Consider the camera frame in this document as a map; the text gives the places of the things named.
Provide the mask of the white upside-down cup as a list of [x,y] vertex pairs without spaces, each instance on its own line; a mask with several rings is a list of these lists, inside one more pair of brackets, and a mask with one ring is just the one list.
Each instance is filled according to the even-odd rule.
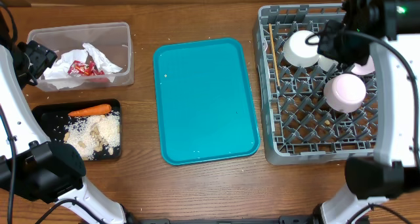
[[323,55],[319,56],[318,59],[318,66],[325,72],[328,72],[333,66],[338,65],[338,62],[336,60],[332,60],[330,58],[327,58]]

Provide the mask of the white napkin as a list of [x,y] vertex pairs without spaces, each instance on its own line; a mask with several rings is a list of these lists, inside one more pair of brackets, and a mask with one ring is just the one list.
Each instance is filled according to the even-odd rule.
[[74,49],[63,53],[61,57],[55,61],[52,68],[47,68],[43,77],[45,80],[53,80],[52,84],[57,89],[74,88],[80,86],[83,82],[79,80],[81,77],[71,77],[68,75],[73,61],[89,63],[94,62],[99,70],[103,70],[106,74],[115,74],[122,71],[123,68],[111,62],[104,53],[99,51],[90,43],[83,43],[83,49]]

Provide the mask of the white bowl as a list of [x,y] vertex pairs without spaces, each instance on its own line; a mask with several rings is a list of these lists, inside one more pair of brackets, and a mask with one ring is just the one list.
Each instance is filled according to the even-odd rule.
[[293,66],[308,68],[319,60],[319,37],[308,30],[292,34],[283,46],[285,60]]

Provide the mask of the white round plate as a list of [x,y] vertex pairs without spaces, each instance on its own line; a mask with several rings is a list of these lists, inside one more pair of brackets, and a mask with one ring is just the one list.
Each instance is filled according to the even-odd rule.
[[371,56],[369,56],[365,65],[360,65],[360,64],[355,63],[353,68],[351,69],[351,72],[358,76],[368,75],[368,74],[374,73],[374,71],[375,71],[375,66],[374,66],[374,62]]

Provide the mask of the red snack wrapper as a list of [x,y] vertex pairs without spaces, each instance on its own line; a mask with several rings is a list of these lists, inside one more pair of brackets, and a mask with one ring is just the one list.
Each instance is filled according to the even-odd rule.
[[87,64],[78,60],[73,61],[67,73],[71,77],[101,76],[105,74],[103,70],[98,69],[94,62],[90,61]]

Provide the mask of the pink bowl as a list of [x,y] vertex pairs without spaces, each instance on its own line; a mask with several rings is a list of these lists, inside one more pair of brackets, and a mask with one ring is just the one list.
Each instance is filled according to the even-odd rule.
[[353,74],[341,74],[329,80],[324,87],[327,104],[338,112],[354,112],[366,96],[366,86]]

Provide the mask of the wooden chopstick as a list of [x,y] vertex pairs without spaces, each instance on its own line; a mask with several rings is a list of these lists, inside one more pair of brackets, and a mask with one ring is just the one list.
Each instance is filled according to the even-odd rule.
[[273,67],[274,67],[275,76],[276,76],[276,83],[277,83],[277,88],[280,90],[280,77],[279,77],[279,71],[278,71],[278,64],[276,60],[275,38],[273,34],[272,24],[268,24],[268,30],[270,34],[270,46],[271,46],[271,52],[272,52],[272,58],[273,58]]

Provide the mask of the orange carrot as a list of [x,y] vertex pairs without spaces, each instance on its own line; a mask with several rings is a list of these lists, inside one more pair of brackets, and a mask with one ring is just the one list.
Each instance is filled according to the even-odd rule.
[[112,111],[112,107],[109,104],[100,104],[81,110],[69,112],[70,117],[83,117],[83,116],[100,116],[107,114]]

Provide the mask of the white rice pile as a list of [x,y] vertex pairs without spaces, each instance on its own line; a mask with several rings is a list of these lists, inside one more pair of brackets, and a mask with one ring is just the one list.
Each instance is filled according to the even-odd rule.
[[120,113],[76,117],[64,126],[64,142],[84,161],[118,158],[122,152]]

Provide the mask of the peanuts pile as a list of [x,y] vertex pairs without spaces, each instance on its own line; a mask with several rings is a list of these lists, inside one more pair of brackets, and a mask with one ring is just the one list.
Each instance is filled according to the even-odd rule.
[[92,159],[95,153],[107,152],[119,146],[119,133],[101,132],[98,126],[73,127],[64,134],[64,142],[72,145],[84,159]]

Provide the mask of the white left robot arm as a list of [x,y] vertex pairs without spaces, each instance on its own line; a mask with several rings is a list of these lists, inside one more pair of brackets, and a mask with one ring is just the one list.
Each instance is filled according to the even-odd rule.
[[77,150],[52,141],[42,130],[22,92],[37,85],[57,55],[35,41],[20,42],[15,25],[1,20],[1,188],[9,192],[7,222],[12,223],[14,197],[59,206],[87,223],[136,223],[134,215],[110,200],[87,178]]

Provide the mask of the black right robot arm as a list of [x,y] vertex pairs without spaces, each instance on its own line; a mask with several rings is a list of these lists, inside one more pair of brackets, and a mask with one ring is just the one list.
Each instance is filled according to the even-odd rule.
[[350,157],[346,183],[314,211],[314,223],[367,223],[366,214],[419,190],[419,0],[346,0],[318,52],[344,64],[375,67],[377,142],[372,158]]

